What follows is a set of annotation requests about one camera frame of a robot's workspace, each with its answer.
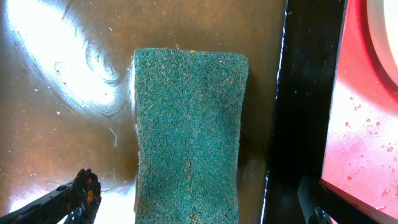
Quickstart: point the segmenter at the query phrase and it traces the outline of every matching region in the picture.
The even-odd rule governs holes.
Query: black frame
[[[262,223],[310,223],[314,207],[338,223],[377,223],[321,180],[347,1],[288,1]]]

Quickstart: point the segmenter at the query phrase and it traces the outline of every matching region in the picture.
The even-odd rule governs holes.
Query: red object
[[[373,48],[366,1],[348,1],[338,63],[322,178],[398,218],[398,86]]]

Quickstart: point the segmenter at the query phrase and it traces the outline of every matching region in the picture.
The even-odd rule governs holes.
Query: sponge
[[[140,147],[136,223],[237,223],[247,58],[137,49],[133,66]]]

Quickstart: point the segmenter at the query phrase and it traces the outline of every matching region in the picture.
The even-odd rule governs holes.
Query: brown surface
[[[284,7],[285,1],[270,0],[6,1],[0,7],[0,215],[72,180],[80,168],[92,168],[104,190],[96,223],[131,218],[134,202],[123,199],[134,200],[137,171],[131,56],[138,47],[179,47],[249,59],[239,219],[255,223],[264,194]],[[76,35],[64,35],[60,27]],[[80,48],[72,46],[78,41]],[[88,65],[113,95],[85,80]],[[75,91],[83,90],[100,102],[77,98]],[[107,97],[112,100],[102,101]]]

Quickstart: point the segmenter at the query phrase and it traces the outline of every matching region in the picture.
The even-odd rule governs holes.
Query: scouring pad
[[[247,58],[137,49],[133,66],[140,147],[136,223],[237,223]]]

